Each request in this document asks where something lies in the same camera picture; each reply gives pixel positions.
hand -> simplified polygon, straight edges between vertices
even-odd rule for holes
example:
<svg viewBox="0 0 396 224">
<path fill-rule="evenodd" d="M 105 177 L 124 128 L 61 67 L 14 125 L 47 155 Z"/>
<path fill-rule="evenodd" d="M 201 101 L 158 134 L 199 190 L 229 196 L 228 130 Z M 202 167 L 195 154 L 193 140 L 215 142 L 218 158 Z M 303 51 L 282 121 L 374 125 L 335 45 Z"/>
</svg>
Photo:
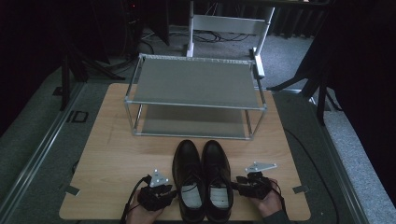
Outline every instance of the hand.
<svg viewBox="0 0 396 224">
<path fill-rule="evenodd" d="M 271 180 L 271 186 L 273 187 L 273 189 L 276 189 L 277 181 L 275 179 L 270 179 L 270 180 Z M 259 209 L 262 217 L 269 217 L 273 213 L 282 210 L 282 203 L 279 199 L 279 196 L 273 190 L 271 190 L 263 200 L 257 198 L 249 198 L 249 199 Z"/>
<path fill-rule="evenodd" d="M 128 214 L 126 218 L 127 224 L 151 224 L 163 212 L 163 209 L 157 210 L 155 212 L 148 211 L 146 210 L 146 208 L 139 205 L 139 202 L 137 201 L 137 195 L 139 195 L 139 193 L 140 190 L 137 190 L 134 194 L 134 200 L 129 206 L 130 209 L 132 209 L 133 207 L 134 209 Z"/>
</svg>

black cable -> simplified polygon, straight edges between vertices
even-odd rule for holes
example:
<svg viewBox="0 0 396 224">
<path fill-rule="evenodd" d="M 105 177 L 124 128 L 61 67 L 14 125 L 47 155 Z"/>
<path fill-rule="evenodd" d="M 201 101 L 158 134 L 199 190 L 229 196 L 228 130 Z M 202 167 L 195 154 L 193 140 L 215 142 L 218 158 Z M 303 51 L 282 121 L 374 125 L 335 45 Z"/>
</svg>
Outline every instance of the black cable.
<svg viewBox="0 0 396 224">
<path fill-rule="evenodd" d="M 247 39 L 249 37 L 249 35 L 246 35 L 245 37 L 243 37 L 241 39 L 237 39 L 240 36 L 242 36 L 242 34 L 241 34 L 241 35 L 237 35 L 236 37 L 233 37 L 233 38 L 224 38 L 219 33 L 212 32 L 212 31 L 201 31 L 201 32 L 197 32 L 197 34 L 206 34 L 206 35 L 213 35 L 214 36 L 213 39 L 208 39 L 208 38 L 205 38 L 205 37 L 202 37 L 202 36 L 194 35 L 194 38 L 197 41 L 206 42 L 206 43 L 219 43 L 219 42 L 230 42 L 230 41 L 237 42 L 237 41 L 243 41 L 243 40 L 245 40 L 245 39 Z"/>
<path fill-rule="evenodd" d="M 146 42 L 145 40 L 141 39 L 140 43 L 147 45 L 150 48 L 150 50 L 151 50 L 151 54 L 154 54 L 154 48 L 148 42 Z"/>
<path fill-rule="evenodd" d="M 294 139 L 300 144 L 300 146 L 303 148 L 303 150 L 304 150 L 306 156 L 308 157 L 308 159 L 311 160 L 312 165 L 314 166 L 315 170 L 317 171 L 317 174 L 318 174 L 318 176 L 319 176 L 319 178 L 320 178 L 320 181 L 322 182 L 324 188 L 326 189 L 327 193 L 329 194 L 330 200 L 332 201 L 332 206 L 333 206 L 333 208 L 334 208 L 335 217 L 336 217 L 336 222 L 335 222 L 335 223 L 338 224 L 338 223 L 340 222 L 340 217 L 339 217 L 339 213 L 338 213 L 338 207 L 337 207 L 337 205 L 336 205 L 336 203 L 335 203 L 334 197 L 333 197 L 332 194 L 330 193 L 330 190 L 329 190 L 329 188 L 327 187 L 327 185 L 326 185 L 326 183 L 325 183 L 325 181 L 324 181 L 323 176 L 321 175 L 321 173 L 320 173 L 318 167 L 317 167 L 316 164 L 314 163 L 314 160 L 312 159 L 311 155 L 310 155 L 310 154 L 308 153 L 308 151 L 306 150 L 304 144 L 300 141 L 300 139 L 299 139 L 294 133 L 292 133 L 290 130 L 288 130 L 288 129 L 286 129 L 286 128 L 283 128 L 283 130 L 285 130 L 285 132 L 287 132 L 287 133 L 289 133 L 291 136 L 293 136 L 293 138 L 294 138 Z"/>
<path fill-rule="evenodd" d="M 189 191 L 192 191 L 193 189 L 196 189 L 197 187 L 198 187 L 198 185 L 196 184 L 194 187 L 192 187 L 192 189 L 186 189 L 186 190 L 183 190 L 181 192 L 182 193 L 189 192 Z"/>
<path fill-rule="evenodd" d="M 130 209 L 129 208 L 129 206 L 130 206 L 130 204 L 131 204 L 131 201 L 132 201 L 132 198 L 134 197 L 134 194 L 136 193 L 136 190 L 137 190 L 137 188 L 139 187 L 139 185 L 143 182 L 143 181 L 145 181 L 145 182 L 149 182 L 149 180 L 148 180 L 148 178 L 150 178 L 149 176 L 145 176 L 145 177 L 143 177 L 143 178 L 141 178 L 140 180 L 139 180 L 139 182 L 137 182 L 137 184 L 134 186 L 134 189 L 132 190 L 132 193 L 131 193 L 131 195 L 129 196 L 129 199 L 128 199 L 128 202 L 125 204 L 125 207 L 124 207 L 124 211 L 123 211 L 123 213 L 122 213 L 122 217 L 121 217 L 121 219 L 120 219 L 120 223 L 125 223 L 126 222 L 126 216 L 128 215 L 128 213 L 129 212 L 131 212 L 134 208 L 136 208 L 137 206 L 135 206 L 135 207 L 133 207 L 132 209 Z"/>
<path fill-rule="evenodd" d="M 279 194 L 280 194 L 280 196 L 282 196 L 282 189 L 280 189 L 280 186 L 274 181 L 274 180 L 270 180 L 271 182 L 273 182 L 275 185 L 276 185 L 276 187 L 279 189 Z"/>
</svg>

wooden platform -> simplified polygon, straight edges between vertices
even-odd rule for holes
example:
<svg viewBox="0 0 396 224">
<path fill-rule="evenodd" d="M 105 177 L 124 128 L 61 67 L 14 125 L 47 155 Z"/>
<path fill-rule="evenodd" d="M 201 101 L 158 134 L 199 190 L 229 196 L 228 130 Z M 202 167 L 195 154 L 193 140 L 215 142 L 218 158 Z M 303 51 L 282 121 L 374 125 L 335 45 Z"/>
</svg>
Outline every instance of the wooden platform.
<svg viewBox="0 0 396 224">
<path fill-rule="evenodd" d="M 124 107 L 127 84 L 110 85 L 91 135 L 83 151 L 71 186 L 80 190 L 77 196 L 66 194 L 60 210 L 64 219 L 120 219 L 131 191 L 141 177 L 158 169 L 172 179 L 172 160 L 177 145 L 184 138 L 133 136 Z M 268 111 L 251 141 L 218 139 L 231 165 L 232 178 L 246 175 L 245 168 L 254 161 L 276 163 L 277 168 L 263 172 L 277 179 L 292 220 L 307 220 L 310 211 L 303 193 L 295 194 L 301 185 L 290 148 L 284 134 L 271 92 L 264 93 Z M 202 152 L 208 139 L 191 138 Z M 160 220 L 181 220 L 178 199 L 173 200 Z M 234 192 L 230 220 L 259 220 L 250 201 Z"/>
</svg>

glass shelf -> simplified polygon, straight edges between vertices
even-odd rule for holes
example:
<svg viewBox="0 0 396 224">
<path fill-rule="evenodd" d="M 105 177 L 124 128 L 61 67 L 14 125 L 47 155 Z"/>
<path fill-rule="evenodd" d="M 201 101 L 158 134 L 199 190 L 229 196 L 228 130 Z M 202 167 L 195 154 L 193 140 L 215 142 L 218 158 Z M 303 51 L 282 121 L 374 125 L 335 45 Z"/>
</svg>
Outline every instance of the glass shelf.
<svg viewBox="0 0 396 224">
<path fill-rule="evenodd" d="M 125 96 L 133 134 L 251 139 L 266 104 L 251 61 L 140 55 Z"/>
</svg>

black leather shoe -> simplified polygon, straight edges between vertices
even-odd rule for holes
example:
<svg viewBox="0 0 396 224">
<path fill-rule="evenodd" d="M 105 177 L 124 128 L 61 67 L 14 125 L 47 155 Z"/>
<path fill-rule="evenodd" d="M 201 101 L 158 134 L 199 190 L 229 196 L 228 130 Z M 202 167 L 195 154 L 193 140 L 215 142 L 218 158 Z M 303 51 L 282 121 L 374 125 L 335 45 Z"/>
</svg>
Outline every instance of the black leather shoe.
<svg viewBox="0 0 396 224">
<path fill-rule="evenodd" d="M 211 222 L 225 223 L 233 207 L 231 171 L 227 156 L 221 145 L 210 140 L 202 153 L 202 165 L 206 182 L 206 217 Z"/>
<path fill-rule="evenodd" d="M 205 183 L 198 150 L 190 140 L 177 147 L 172 164 L 180 214 L 187 223 L 202 222 L 205 217 Z"/>
</svg>

